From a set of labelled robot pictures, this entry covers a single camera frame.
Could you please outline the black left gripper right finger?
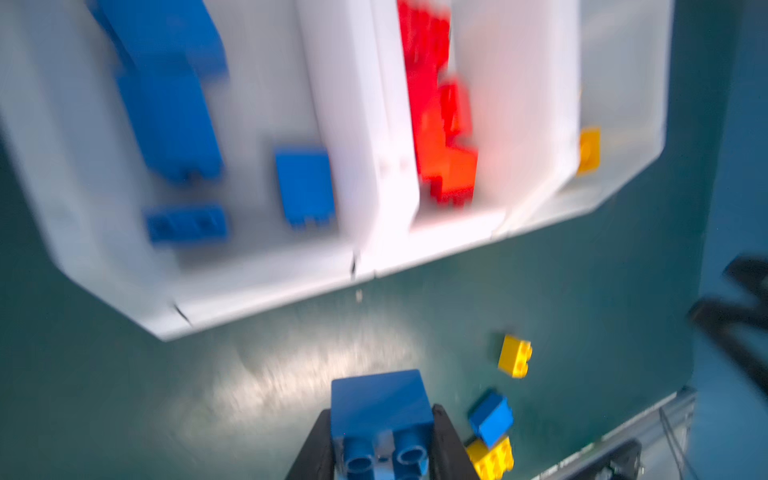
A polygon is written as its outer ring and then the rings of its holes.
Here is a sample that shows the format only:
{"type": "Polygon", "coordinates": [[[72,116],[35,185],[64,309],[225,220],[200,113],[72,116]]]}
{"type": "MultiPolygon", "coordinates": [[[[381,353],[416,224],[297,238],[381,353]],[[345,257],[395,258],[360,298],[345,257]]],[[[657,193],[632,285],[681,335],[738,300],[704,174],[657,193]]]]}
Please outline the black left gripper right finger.
{"type": "Polygon", "coordinates": [[[442,405],[432,407],[434,426],[429,450],[429,478],[432,480],[478,480],[462,440],[442,405]]]}

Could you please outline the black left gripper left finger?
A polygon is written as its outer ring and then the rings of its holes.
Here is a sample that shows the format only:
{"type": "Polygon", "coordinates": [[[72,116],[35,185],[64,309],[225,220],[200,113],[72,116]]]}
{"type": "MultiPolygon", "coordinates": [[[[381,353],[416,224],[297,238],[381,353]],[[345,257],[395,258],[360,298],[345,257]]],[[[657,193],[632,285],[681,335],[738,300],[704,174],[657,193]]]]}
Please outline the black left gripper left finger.
{"type": "Polygon", "coordinates": [[[330,424],[331,411],[324,409],[318,415],[289,469],[286,480],[334,479],[334,453],[330,424]]]}

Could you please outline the yellow wide lego brick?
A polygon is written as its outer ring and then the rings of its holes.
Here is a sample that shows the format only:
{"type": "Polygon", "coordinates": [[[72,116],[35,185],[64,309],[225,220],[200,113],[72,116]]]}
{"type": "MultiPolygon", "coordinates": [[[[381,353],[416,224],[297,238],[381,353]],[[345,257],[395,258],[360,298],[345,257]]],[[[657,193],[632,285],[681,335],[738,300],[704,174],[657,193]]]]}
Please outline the yellow wide lego brick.
{"type": "Polygon", "coordinates": [[[493,447],[487,447],[477,438],[466,447],[466,453],[480,480],[501,480],[514,468],[515,460],[508,436],[493,447]]]}

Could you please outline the blue lego brick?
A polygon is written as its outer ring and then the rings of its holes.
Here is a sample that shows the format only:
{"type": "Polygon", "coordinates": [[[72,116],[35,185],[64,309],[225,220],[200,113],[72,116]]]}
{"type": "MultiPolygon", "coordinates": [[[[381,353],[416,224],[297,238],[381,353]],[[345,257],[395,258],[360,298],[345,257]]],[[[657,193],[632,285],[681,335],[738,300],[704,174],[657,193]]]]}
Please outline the blue lego brick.
{"type": "Polygon", "coordinates": [[[118,76],[117,86],[148,169],[179,185],[222,176],[222,154],[195,73],[118,76]]]}
{"type": "Polygon", "coordinates": [[[419,371],[335,379],[330,437],[340,479],[422,479],[434,415],[419,371]]]}
{"type": "Polygon", "coordinates": [[[336,209],[328,152],[284,147],[275,151],[275,160],[286,221],[293,227],[329,223],[336,209]]]}
{"type": "Polygon", "coordinates": [[[514,414],[505,396],[497,391],[490,391],[471,410],[469,423],[475,436],[491,448],[513,426],[514,414]]]}
{"type": "Polygon", "coordinates": [[[224,44],[202,1],[89,1],[87,6],[116,51],[118,76],[228,73],[224,44]]]}

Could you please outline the blue lego brick bottom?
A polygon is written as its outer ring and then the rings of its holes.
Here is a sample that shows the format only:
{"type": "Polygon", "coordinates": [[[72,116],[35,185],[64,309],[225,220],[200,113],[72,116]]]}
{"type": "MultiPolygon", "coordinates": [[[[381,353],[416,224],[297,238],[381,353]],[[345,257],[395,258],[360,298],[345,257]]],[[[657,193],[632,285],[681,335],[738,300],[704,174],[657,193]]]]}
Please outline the blue lego brick bottom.
{"type": "Polygon", "coordinates": [[[340,479],[422,479],[434,415],[419,371],[335,379],[330,437],[340,479]]]}

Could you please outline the small yellow lego brick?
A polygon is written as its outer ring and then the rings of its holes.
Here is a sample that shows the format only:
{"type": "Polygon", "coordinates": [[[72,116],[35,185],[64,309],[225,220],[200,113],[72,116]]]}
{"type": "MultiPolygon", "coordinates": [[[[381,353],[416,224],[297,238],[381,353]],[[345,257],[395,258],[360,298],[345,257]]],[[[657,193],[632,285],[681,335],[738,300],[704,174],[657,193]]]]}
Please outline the small yellow lego brick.
{"type": "Polygon", "coordinates": [[[533,349],[530,341],[506,335],[498,360],[498,369],[512,378],[525,378],[533,349]]]}

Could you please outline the large red lego brick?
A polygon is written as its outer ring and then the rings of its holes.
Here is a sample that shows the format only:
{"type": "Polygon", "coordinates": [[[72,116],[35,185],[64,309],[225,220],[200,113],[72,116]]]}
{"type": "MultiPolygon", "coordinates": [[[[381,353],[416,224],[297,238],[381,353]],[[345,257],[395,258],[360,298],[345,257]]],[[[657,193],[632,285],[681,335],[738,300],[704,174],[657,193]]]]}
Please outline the large red lego brick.
{"type": "Polygon", "coordinates": [[[478,153],[448,143],[439,111],[430,109],[421,115],[414,145],[419,178],[429,186],[433,199],[455,207],[472,200],[478,153]]]}
{"type": "Polygon", "coordinates": [[[430,3],[398,1],[398,16],[407,69],[444,70],[449,61],[451,12],[430,3]]]}

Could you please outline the small red lego brick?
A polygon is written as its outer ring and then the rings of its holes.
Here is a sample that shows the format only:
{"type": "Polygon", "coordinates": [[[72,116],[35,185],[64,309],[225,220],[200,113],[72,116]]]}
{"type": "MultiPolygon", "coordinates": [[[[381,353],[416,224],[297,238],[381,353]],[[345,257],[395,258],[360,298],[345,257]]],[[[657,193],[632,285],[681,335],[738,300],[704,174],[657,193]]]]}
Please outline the small red lego brick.
{"type": "Polygon", "coordinates": [[[463,82],[452,77],[439,85],[443,130],[447,138],[471,135],[473,132],[469,93],[463,82]]]}

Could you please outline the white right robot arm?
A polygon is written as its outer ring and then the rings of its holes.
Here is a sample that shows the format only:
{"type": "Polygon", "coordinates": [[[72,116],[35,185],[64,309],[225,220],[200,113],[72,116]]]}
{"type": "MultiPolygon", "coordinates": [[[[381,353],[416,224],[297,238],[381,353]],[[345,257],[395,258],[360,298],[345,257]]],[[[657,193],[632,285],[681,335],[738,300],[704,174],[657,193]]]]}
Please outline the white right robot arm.
{"type": "MultiPolygon", "coordinates": [[[[732,334],[735,325],[756,330],[767,329],[767,261],[738,256],[724,270],[724,275],[756,298],[751,306],[730,303],[722,299],[699,299],[688,313],[689,320],[723,352],[763,395],[767,394],[767,363],[732,334]]],[[[431,479],[476,479],[472,462],[463,454],[463,444],[456,435],[444,408],[437,405],[436,443],[430,451],[431,479]]],[[[627,441],[611,452],[595,457],[587,465],[571,473],[570,479],[638,479],[640,447],[627,441]]]]}

